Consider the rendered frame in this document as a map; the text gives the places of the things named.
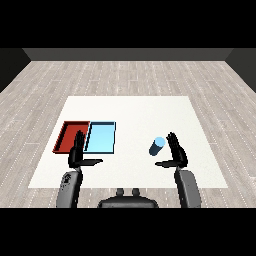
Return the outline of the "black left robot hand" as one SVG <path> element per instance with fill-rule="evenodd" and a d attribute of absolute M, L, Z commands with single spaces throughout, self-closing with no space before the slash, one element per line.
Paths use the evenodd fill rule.
<path fill-rule="evenodd" d="M 70 149 L 68 156 L 68 165 L 70 168 L 78 168 L 81 166 L 94 166 L 102 162 L 102 159 L 83 158 L 84 142 L 85 134 L 81 130 L 78 130 L 74 138 L 74 145 Z"/>

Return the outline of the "light blue shallow open box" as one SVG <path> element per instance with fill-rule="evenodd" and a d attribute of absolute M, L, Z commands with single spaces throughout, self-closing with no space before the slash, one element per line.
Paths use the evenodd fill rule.
<path fill-rule="evenodd" d="M 90 123 L 83 152 L 85 154 L 113 154 L 116 123 L 93 121 Z"/>

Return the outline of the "small blue can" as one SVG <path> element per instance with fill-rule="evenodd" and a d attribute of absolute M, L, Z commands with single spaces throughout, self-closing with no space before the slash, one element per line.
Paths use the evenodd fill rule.
<path fill-rule="evenodd" d="M 159 151 L 165 146 L 165 139 L 163 137 L 156 137 L 149 148 L 149 154 L 156 156 Z"/>

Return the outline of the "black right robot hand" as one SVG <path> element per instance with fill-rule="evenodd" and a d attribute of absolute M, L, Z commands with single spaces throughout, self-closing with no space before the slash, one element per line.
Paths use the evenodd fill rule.
<path fill-rule="evenodd" d="M 162 162 L 156 162 L 156 166 L 161 166 L 163 168 L 179 167 L 184 168 L 188 165 L 188 158 L 185 150 L 180 146 L 178 138 L 175 133 L 170 132 L 167 137 L 168 145 L 171 150 L 172 159 Z"/>

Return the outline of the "dark grey robot body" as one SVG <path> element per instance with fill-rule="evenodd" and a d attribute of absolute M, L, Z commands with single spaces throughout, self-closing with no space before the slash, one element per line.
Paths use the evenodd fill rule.
<path fill-rule="evenodd" d="M 158 208 L 155 200 L 142 197 L 138 188 L 132 189 L 131 196 L 124 195 L 124 189 L 118 188 L 116 195 L 101 200 L 98 208 Z"/>

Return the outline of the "red shallow open box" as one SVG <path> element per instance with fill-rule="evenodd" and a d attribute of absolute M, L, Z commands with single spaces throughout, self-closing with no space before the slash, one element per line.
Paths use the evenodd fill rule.
<path fill-rule="evenodd" d="M 89 121 L 65 121 L 56 140 L 53 153 L 68 154 L 70 149 L 74 146 L 74 140 L 77 132 L 81 131 L 86 135 L 89 124 Z"/>

